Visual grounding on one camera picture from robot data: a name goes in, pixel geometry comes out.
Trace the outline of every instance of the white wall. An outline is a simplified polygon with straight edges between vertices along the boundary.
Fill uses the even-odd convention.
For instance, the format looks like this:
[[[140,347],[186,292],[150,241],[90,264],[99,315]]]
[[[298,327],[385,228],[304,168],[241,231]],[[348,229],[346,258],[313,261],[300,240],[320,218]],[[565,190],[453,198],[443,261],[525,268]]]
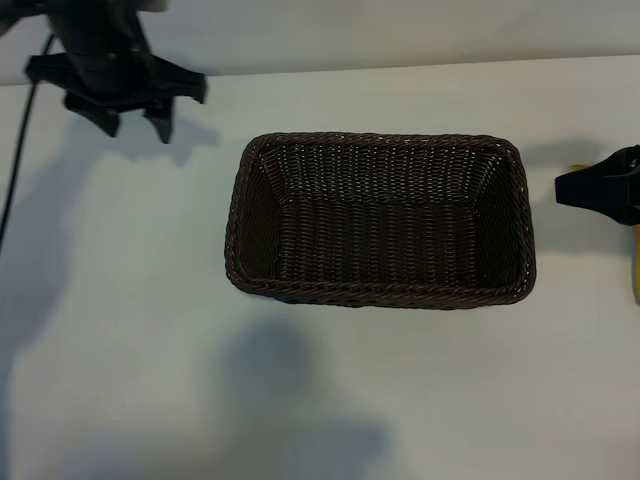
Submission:
[[[158,54],[222,74],[640,53],[637,0],[173,0],[144,22]],[[0,83],[44,25],[0,40]]]

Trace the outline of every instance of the rectangular basket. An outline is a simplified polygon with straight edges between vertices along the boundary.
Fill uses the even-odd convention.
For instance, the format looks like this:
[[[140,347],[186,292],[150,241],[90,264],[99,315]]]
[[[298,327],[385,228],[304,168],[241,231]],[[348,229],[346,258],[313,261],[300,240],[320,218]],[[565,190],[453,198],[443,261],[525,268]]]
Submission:
[[[240,162],[225,258],[239,289],[288,303],[518,302],[536,277],[520,155],[488,136],[258,137]]]

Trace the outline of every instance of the brown wicker basket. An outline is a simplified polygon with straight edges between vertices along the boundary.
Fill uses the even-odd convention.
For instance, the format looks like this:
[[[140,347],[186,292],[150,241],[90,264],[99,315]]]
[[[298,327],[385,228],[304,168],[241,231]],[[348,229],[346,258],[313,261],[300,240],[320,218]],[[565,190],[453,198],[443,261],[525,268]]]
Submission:
[[[253,140],[225,247],[239,289],[288,303],[515,303],[536,277],[518,150],[486,136],[277,133]]]

